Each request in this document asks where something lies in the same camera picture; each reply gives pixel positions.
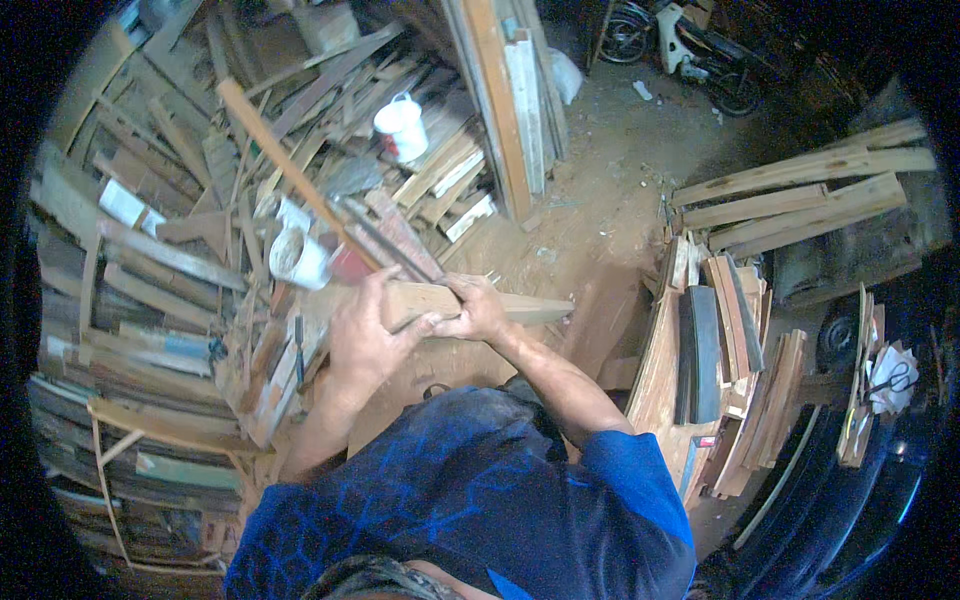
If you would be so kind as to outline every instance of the workshop floor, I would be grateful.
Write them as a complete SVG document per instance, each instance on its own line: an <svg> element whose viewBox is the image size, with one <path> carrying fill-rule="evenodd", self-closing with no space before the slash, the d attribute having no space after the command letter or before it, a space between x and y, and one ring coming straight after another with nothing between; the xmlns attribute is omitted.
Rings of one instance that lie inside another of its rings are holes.
<svg viewBox="0 0 960 600"><path fill-rule="evenodd" d="M632 88L638 80L662 104L644 102ZM763 160L772 152L768 140L782 142L763 110L720 123L710 109L699 89L667 79L655 67L598 63L567 108L571 156L556 166L536 200L542 223L524 234L505 220L490 221L446 269L490 274L501 292L573 299L577 310L569 321L537 333L591 376L609 356L636 355L651 299L641 276L656 273L663 248L660 178L676 186L729 173ZM419 402L431 383L495 386L514 372L483 344L423 344L365 409L350 453L404 406ZM719 501L708 500L691 522L694 538L712 547L746 504L713 507ZM718 514L729 515L714 518ZM708 548L698 543L698 551Z"/></svg>

